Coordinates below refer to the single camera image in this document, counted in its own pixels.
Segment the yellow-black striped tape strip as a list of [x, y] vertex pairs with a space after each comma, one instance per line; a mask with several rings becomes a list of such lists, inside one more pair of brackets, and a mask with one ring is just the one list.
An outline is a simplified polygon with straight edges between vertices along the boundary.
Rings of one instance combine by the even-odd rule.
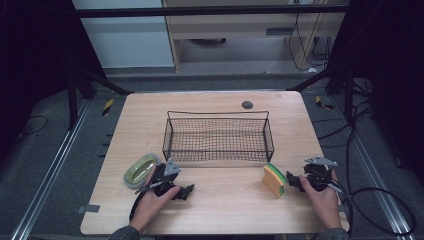
[[114, 103], [114, 99], [108, 99], [106, 101], [105, 106], [104, 106], [103, 111], [102, 111], [102, 116], [108, 115], [113, 103]]
[[315, 104], [316, 106], [324, 108], [324, 109], [328, 109], [328, 110], [334, 109], [334, 107], [331, 104], [324, 104], [319, 96], [315, 97]]

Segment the person's left hand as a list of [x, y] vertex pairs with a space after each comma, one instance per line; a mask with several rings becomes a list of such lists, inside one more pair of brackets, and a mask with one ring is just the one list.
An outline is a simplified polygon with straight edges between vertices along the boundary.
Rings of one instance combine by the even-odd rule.
[[147, 191], [138, 203], [129, 225], [142, 234], [179, 190], [179, 186], [174, 186], [162, 196], [157, 196], [153, 190]]

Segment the grey tape piece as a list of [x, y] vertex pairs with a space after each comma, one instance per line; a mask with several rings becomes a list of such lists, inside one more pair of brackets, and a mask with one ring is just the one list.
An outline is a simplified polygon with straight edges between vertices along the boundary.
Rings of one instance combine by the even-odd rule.
[[77, 209], [77, 213], [79, 214], [84, 214], [84, 213], [97, 213], [100, 210], [100, 206], [99, 205], [92, 205], [92, 204], [87, 204], [84, 206], [79, 206]]

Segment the light wooden desk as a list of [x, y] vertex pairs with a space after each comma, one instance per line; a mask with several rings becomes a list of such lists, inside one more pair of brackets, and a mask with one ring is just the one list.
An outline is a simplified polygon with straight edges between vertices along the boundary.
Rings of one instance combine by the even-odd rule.
[[[335, 5], [349, 0], [161, 0], [165, 7], [252, 6], [252, 5]], [[169, 16], [170, 39], [219, 39], [283, 37], [295, 66], [311, 63], [313, 40], [337, 37], [344, 20], [342, 13], [247, 14]]]

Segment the yellow and green sponge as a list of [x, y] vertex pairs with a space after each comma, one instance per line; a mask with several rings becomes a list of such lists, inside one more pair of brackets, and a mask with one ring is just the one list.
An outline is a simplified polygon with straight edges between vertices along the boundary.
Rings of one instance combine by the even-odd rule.
[[286, 177], [272, 164], [267, 163], [263, 166], [264, 176], [262, 182], [269, 188], [276, 198], [280, 198], [284, 192], [284, 186], [287, 183]]

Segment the black metal stand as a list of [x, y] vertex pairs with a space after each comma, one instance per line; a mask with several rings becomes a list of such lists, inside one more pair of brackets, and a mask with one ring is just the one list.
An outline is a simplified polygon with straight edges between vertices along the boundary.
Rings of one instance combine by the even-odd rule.
[[96, 91], [91, 84], [92, 81], [101, 84], [117, 94], [131, 94], [131, 91], [125, 90], [113, 84], [106, 77], [101, 77], [99, 74], [96, 74], [80, 65], [71, 66], [67, 71], [69, 130], [72, 130], [78, 121], [76, 90], [80, 91], [84, 99], [93, 99], [96, 96]]
[[327, 94], [337, 94], [341, 89], [344, 89], [344, 116], [349, 123], [353, 121], [353, 71], [346, 62], [331, 63], [326, 69], [310, 77], [308, 80], [288, 88], [288, 91], [301, 92], [308, 86], [311, 86], [318, 81], [328, 78], [329, 82], [325, 87]]

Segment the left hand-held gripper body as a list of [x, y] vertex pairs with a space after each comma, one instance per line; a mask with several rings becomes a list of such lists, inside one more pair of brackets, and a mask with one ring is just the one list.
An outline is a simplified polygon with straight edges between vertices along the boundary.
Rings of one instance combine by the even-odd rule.
[[175, 186], [174, 180], [180, 172], [180, 167], [172, 159], [168, 159], [156, 167], [150, 180], [150, 187], [157, 196], [162, 196]]

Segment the person's right hand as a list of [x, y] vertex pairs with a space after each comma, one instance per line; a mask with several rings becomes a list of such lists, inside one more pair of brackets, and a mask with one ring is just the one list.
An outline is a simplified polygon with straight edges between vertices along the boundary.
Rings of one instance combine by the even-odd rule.
[[320, 220], [324, 230], [341, 228], [336, 191], [326, 188], [321, 192], [316, 191], [303, 175], [299, 176], [301, 186], [311, 202], [314, 213]]

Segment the green oval bowl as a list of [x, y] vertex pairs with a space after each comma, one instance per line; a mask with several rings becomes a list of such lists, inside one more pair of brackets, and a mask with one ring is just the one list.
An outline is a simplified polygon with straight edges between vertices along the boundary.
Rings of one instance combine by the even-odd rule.
[[156, 155], [144, 155], [125, 172], [123, 176], [125, 185], [132, 190], [139, 189], [158, 164], [161, 164], [161, 160]]

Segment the aluminium floor rail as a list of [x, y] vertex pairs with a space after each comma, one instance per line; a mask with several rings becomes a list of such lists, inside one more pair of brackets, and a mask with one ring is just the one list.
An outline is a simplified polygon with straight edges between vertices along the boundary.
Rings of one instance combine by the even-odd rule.
[[78, 110], [77, 120], [72, 128], [70, 128], [59, 149], [57, 150], [55, 157], [50, 164], [42, 182], [40, 183], [30, 205], [28, 206], [25, 214], [19, 221], [14, 232], [12, 233], [10, 240], [27, 240], [34, 225], [37, 221], [42, 208], [47, 201], [47, 198], [54, 186], [56, 179], [65, 163], [68, 154], [75, 142], [75, 139], [84, 123], [87, 112], [90, 108], [91, 100], [83, 100], [80, 109]]
[[[386, 234], [395, 237], [397, 240], [416, 240], [413, 234], [416, 227], [416, 218], [410, 211], [408, 205], [400, 199], [397, 195], [387, 189], [386, 184], [382, 180], [361, 139], [356, 135], [356, 119], [353, 113], [345, 116], [342, 109], [342, 102], [338, 99], [333, 99], [334, 107], [341, 117], [344, 124], [347, 125], [348, 140], [346, 145], [346, 184], [348, 194], [350, 196], [351, 212], [349, 213], [350, 224], [352, 226], [354, 220], [354, 213], [360, 214], [369, 225], [379, 229]], [[350, 173], [350, 153], [354, 152], [357, 161], [361, 164], [365, 174], [365, 179], [369, 182], [367, 187], [351, 190], [351, 176]], [[370, 215], [366, 214], [357, 204], [355, 198], [358, 194], [365, 194], [369, 192], [372, 194], [379, 203], [381, 211], [386, 217], [389, 224], [388, 228], [383, 226], [381, 220], [374, 221]]]

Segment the black wire mesh basket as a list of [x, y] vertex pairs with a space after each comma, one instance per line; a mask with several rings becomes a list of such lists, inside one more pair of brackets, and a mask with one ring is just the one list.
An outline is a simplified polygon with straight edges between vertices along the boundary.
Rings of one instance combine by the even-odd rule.
[[166, 160], [180, 162], [270, 162], [269, 112], [168, 111], [162, 152]]

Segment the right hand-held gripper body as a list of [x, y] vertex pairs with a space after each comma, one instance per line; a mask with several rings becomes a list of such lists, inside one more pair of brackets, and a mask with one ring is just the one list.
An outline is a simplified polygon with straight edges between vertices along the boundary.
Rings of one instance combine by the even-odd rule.
[[322, 156], [305, 159], [304, 173], [310, 185], [318, 192], [323, 191], [332, 181], [330, 167], [336, 167], [337, 162]]

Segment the white cabinet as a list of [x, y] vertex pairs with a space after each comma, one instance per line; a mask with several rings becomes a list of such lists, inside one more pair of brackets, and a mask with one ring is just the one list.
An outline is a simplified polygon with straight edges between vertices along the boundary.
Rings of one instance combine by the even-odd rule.
[[[161, 8], [161, 0], [72, 0], [77, 10]], [[82, 18], [104, 69], [173, 67], [164, 17]]]

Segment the black horizontal frame bar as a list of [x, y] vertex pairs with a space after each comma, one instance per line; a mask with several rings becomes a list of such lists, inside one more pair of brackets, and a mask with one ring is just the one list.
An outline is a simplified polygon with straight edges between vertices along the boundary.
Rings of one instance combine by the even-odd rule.
[[201, 16], [201, 15], [247, 15], [247, 14], [297, 14], [342, 13], [349, 4], [331, 5], [252, 5], [252, 6], [204, 6], [134, 9], [84, 9], [74, 10], [72, 15], [80, 18]]

